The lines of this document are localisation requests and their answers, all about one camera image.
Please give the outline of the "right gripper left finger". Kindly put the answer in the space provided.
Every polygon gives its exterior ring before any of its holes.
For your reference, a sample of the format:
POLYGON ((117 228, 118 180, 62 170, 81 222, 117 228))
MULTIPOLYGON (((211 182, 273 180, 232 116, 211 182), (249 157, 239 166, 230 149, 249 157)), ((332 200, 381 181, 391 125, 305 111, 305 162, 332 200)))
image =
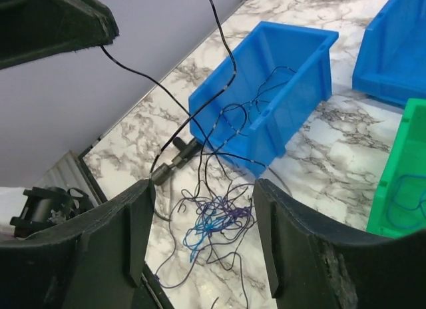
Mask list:
POLYGON ((140 180, 71 220, 1 242, 1 307, 131 308, 154 198, 140 180))

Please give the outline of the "green bin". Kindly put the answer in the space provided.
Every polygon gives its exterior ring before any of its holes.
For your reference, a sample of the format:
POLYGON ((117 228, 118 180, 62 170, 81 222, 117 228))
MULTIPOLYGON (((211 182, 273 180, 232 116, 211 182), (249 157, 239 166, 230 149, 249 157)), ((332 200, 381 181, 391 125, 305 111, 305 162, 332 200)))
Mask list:
POLYGON ((399 238, 425 228, 425 100, 409 99, 373 197, 366 231, 399 238))

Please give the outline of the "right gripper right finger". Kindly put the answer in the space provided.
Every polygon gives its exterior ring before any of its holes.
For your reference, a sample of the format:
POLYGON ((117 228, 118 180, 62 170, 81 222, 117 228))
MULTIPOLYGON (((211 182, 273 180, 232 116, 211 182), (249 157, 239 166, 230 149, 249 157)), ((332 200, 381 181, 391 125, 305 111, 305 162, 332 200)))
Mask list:
POLYGON ((340 223, 268 179, 254 184, 278 308, 424 308, 425 231, 392 239, 340 223))

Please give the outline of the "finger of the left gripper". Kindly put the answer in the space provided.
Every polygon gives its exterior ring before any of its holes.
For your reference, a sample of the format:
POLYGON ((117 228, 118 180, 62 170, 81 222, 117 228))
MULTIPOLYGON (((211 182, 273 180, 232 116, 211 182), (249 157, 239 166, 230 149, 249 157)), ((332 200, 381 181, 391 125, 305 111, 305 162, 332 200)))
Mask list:
POLYGON ((110 45, 112 11, 99 0, 1 0, 1 68, 110 45))

